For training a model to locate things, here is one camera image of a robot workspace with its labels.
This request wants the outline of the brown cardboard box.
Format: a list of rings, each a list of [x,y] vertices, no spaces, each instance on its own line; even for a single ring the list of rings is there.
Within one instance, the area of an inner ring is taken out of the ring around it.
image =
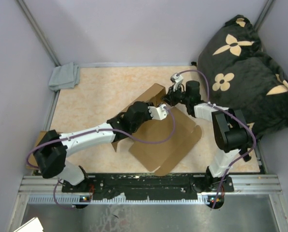
[[[172,137],[164,143],[152,145],[135,141],[129,152],[156,176],[169,174],[201,139],[202,130],[192,119],[179,109],[171,108],[175,125],[170,115],[166,119],[149,120],[142,124],[134,137],[148,142],[158,142]]]

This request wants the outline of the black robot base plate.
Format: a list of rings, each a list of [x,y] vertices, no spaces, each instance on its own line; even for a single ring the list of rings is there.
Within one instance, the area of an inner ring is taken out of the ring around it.
[[[113,200],[121,195],[128,201],[171,201],[197,200],[203,192],[215,193],[209,189],[196,192],[193,184],[201,184],[205,174],[173,173],[166,176],[153,174],[89,174],[80,184],[73,186],[67,181],[62,183],[63,193],[86,193],[81,202],[93,200]]]

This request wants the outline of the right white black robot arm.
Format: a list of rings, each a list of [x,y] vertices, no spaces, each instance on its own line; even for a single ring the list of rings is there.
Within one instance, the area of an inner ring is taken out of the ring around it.
[[[246,122],[240,109],[212,105],[201,99],[199,82],[172,81],[167,94],[162,98],[170,106],[185,105],[187,113],[212,123],[215,143],[218,147],[214,160],[207,167],[205,180],[193,184],[196,192],[216,191],[226,182],[227,173],[238,153],[247,152],[252,136],[246,129]]]

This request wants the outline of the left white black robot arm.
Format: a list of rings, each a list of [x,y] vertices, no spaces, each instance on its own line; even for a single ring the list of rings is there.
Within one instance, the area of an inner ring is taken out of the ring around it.
[[[167,117],[164,106],[155,107],[151,102],[136,101],[125,112],[96,127],[72,132],[46,132],[33,152],[44,179],[58,177],[69,182],[77,191],[88,189],[89,179],[80,166],[67,161],[67,157],[89,147],[123,140],[149,120]]]

